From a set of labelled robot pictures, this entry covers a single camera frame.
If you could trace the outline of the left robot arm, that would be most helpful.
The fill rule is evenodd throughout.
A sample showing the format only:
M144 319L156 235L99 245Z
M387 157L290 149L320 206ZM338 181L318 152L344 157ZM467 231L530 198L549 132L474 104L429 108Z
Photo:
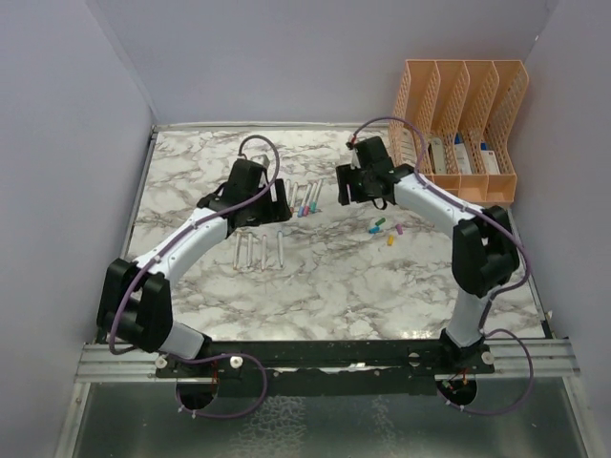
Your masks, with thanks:
M96 324L108 334L114 354L118 341L130 348L178 357L186 374L204 374L211 363L209 337L177 322L171 290L206 252L237 229L284 222L291 217L284 180L265 165L237 159L228 180L203 197L189 218L157 247L133 261L108 267Z

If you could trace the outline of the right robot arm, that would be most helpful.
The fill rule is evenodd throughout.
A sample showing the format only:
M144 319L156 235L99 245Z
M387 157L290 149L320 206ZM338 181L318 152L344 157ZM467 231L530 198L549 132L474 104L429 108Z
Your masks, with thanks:
M412 211L452 242L452 274L459 290L453 314L443 330L449 343L438 350L448 372L459 373L474 358L471 347L495 292L519 267L516 240L507 211L484 208L443 190L408 164L396 166L379 136L347 143L351 163L336 168L338 202L375 202Z

